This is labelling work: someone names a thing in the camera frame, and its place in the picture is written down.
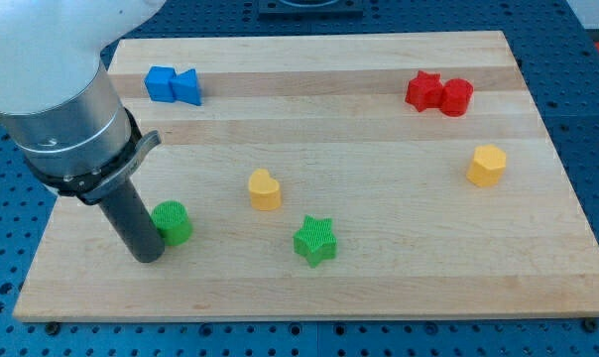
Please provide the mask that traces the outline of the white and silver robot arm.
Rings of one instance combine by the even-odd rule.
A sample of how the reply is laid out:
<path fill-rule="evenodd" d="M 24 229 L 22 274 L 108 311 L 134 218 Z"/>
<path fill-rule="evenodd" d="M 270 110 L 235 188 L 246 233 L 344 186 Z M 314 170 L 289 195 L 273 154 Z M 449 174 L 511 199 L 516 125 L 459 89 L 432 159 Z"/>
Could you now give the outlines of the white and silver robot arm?
<path fill-rule="evenodd" d="M 34 175 L 94 202 L 141 135 L 100 57 L 166 0 L 0 0 L 0 124 Z"/>

